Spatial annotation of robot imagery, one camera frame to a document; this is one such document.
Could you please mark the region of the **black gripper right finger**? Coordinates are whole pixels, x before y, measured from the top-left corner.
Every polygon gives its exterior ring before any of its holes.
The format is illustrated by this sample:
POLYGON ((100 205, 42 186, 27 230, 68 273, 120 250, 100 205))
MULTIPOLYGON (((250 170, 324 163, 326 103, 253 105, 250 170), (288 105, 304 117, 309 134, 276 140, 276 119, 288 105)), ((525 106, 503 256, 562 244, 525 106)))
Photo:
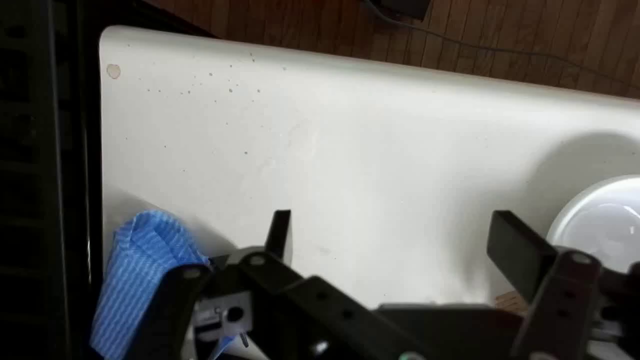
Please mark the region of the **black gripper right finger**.
POLYGON ((604 360, 604 342, 640 360, 640 271, 606 268, 576 249, 556 249, 511 210, 495 210, 489 259, 529 303, 511 354, 516 360, 604 360))

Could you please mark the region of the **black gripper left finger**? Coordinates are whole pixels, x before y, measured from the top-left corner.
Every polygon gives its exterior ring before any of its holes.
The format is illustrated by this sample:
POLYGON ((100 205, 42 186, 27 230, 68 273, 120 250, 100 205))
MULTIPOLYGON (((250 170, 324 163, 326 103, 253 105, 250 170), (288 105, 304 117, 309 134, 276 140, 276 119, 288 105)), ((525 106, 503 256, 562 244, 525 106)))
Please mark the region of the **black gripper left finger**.
POLYGON ((428 349, 319 276, 285 262, 290 210, 266 244, 170 271, 133 340, 133 360, 215 360, 232 340, 266 360, 428 360, 428 349))

